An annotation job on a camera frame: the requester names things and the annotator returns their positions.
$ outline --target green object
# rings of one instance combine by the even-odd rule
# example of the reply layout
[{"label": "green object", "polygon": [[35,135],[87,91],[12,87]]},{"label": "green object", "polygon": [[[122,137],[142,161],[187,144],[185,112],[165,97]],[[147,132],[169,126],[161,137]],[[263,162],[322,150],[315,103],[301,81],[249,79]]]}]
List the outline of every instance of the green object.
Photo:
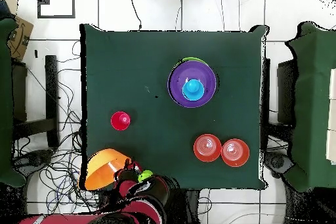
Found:
[{"label": "green object", "polygon": [[206,64],[208,66],[208,64],[206,62],[204,62],[203,60],[199,59],[199,58],[195,58],[195,57],[187,57],[187,58],[183,58],[182,61],[185,62],[187,60],[197,60],[199,62],[202,62],[204,64]]},{"label": "green object", "polygon": [[138,182],[142,182],[143,180],[149,178],[151,175],[153,175],[153,172],[150,170],[144,170],[141,175],[138,176]]},{"label": "green object", "polygon": [[[87,155],[114,148],[182,189],[263,189],[259,179],[261,37],[252,32],[103,32],[85,25]],[[167,80],[185,56],[205,60],[217,78],[213,98],[184,108],[169,96]],[[131,124],[116,131],[110,118],[125,111]],[[221,157],[201,162],[197,137],[212,133],[222,143],[244,140],[247,163],[227,166]]]},{"label": "green object", "polygon": [[330,70],[336,68],[336,32],[305,22],[288,42],[297,58],[295,118],[291,157],[296,165],[285,178],[299,192],[313,187],[336,188],[336,166],[326,159]]},{"label": "green object", "polygon": [[9,34],[17,28],[14,19],[0,20],[0,182],[12,187],[21,187],[26,179],[14,171],[12,159],[13,99],[11,52],[7,47]]}]

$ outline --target floor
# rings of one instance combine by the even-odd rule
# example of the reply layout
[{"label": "floor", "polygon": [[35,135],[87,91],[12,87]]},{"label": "floor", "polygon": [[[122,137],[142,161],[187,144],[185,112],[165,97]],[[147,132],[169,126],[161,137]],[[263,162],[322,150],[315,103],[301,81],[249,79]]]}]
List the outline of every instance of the floor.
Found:
[{"label": "floor", "polygon": [[[133,0],[142,30],[201,30],[201,31],[249,31],[255,25],[270,27],[266,38],[266,56],[271,59],[270,69],[270,120],[276,122],[277,80],[276,68],[279,62],[292,58],[284,41],[297,33],[297,25],[307,20],[330,29],[336,26],[336,0]],[[50,5],[41,6],[41,15],[69,15],[72,0],[50,0]],[[139,21],[131,0],[75,0],[75,18],[37,18],[37,0],[19,0],[18,16],[34,24],[30,43],[23,61],[31,72],[45,84],[45,55],[56,55],[59,60],[60,82],[73,90],[71,109],[81,118],[81,80],[79,24],[93,24],[109,31],[137,30]],[[45,118],[45,92],[28,72],[26,110],[28,120]],[[68,99],[59,90],[59,103],[64,108]],[[64,123],[66,114],[60,109],[60,138],[79,129],[78,123]],[[19,141],[19,147],[27,139]],[[47,148],[45,134],[31,136],[27,151]],[[66,141],[61,150],[71,148]],[[48,213],[46,205],[55,205],[54,184],[48,174],[59,176],[60,172],[34,173],[28,185],[28,212]],[[201,224],[282,224],[285,213],[284,184],[263,168],[263,178],[268,183],[265,190],[204,189],[199,200]],[[55,212],[84,212],[83,205],[63,203]]]}]

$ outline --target plastic cup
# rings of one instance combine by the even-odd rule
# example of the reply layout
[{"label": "plastic cup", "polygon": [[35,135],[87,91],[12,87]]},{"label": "plastic cup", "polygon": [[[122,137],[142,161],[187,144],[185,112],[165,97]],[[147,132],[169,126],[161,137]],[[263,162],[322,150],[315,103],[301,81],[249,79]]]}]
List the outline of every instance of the plastic cup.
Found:
[{"label": "plastic cup", "polygon": [[131,123],[131,117],[124,111],[118,111],[111,117],[111,125],[116,130],[125,130]]},{"label": "plastic cup", "polygon": [[194,154],[202,162],[213,162],[221,154],[221,142],[212,134],[199,136],[194,143]]},{"label": "plastic cup", "polygon": [[240,139],[230,139],[222,147],[223,161],[231,167],[243,166],[249,159],[249,147]]}]

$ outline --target white panel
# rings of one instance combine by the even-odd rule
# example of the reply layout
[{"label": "white panel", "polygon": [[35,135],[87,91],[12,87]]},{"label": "white panel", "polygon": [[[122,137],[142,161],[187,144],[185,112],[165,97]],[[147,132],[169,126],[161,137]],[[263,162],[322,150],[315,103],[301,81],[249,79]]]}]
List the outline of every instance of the white panel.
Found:
[{"label": "white panel", "polygon": [[[133,0],[141,30],[180,30],[180,0]],[[131,0],[99,0],[99,28],[106,31],[138,30],[140,22]]]},{"label": "white panel", "polygon": [[208,224],[259,224],[259,204],[213,204]]},{"label": "white panel", "polygon": [[336,68],[331,70],[330,73],[330,92],[329,92],[330,99],[336,99]]},{"label": "white panel", "polygon": [[[78,41],[30,41],[23,62],[26,63],[26,66],[43,87],[40,86],[32,73],[28,71],[26,78],[26,112],[28,121],[45,118],[46,93],[43,89],[45,88],[45,55],[56,55],[57,60],[59,60],[57,64],[58,71],[63,69],[79,70],[81,61],[78,56],[72,53],[74,44],[77,45],[77,47],[75,46],[73,49],[77,49],[77,51],[74,50],[73,53],[78,55],[80,46],[80,42]],[[58,74],[58,80],[73,90],[74,97],[71,103],[71,109],[81,118],[81,72],[63,70]],[[71,91],[62,85],[60,86],[66,90],[71,99]],[[58,88],[58,96],[60,99],[57,101],[62,107],[58,110],[58,119],[60,122],[64,122],[67,114],[63,109],[67,109],[68,98],[61,88]]]},{"label": "white panel", "polygon": [[313,21],[326,29],[336,25],[334,0],[266,0],[265,11],[268,40],[293,39],[301,22]]},{"label": "white panel", "polygon": [[72,0],[50,0],[41,5],[41,15],[72,15]]},{"label": "white panel", "polygon": [[284,224],[285,204],[261,204],[260,224]]},{"label": "white panel", "polygon": [[264,0],[183,0],[183,30],[248,32],[263,25],[263,7]]},{"label": "white panel", "polygon": [[[61,6],[62,1],[51,0],[51,4]],[[58,8],[57,14],[68,13],[68,7]],[[80,23],[98,24],[98,0],[75,0],[75,18],[37,18],[37,0],[18,0],[18,16],[34,25],[30,39],[79,39]]]},{"label": "white panel", "polygon": [[327,159],[336,162],[336,131],[327,132]]},{"label": "white panel", "polygon": [[336,100],[335,99],[330,100],[328,129],[336,131]]},{"label": "white panel", "polygon": [[211,189],[212,202],[259,203],[259,190],[255,189]]}]

